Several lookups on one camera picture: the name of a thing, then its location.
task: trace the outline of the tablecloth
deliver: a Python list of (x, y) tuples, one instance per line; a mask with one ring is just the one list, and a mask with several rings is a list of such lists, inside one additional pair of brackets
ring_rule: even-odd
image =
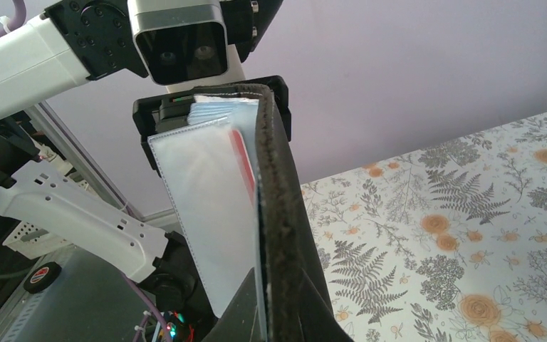
[(355, 341), (547, 341), (547, 113), (302, 192)]

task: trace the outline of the wall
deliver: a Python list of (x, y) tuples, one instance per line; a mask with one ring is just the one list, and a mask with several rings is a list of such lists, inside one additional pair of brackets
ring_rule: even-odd
[[(286, 79), (297, 169), (316, 180), (547, 111), (547, 1), (286, 0), (244, 70)], [(130, 111), (160, 93), (120, 72), (48, 101), (143, 214), (170, 203)]]

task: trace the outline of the round sticker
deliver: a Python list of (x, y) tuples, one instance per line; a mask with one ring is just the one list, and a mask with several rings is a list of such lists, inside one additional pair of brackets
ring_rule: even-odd
[(38, 283), (42, 278), (45, 278), (47, 273), (49, 273), (49, 267), (43, 267), (42, 269), (34, 272), (32, 277), (30, 278), (30, 284)]

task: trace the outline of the table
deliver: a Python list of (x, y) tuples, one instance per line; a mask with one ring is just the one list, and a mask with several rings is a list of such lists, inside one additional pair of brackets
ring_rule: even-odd
[(355, 341), (547, 340), (547, 113), (302, 190)]

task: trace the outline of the camera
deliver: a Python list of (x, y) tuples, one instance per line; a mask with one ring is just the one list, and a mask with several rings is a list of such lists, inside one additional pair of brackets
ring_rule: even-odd
[(129, 0), (133, 42), (156, 84), (227, 72), (227, 33), (219, 0)]

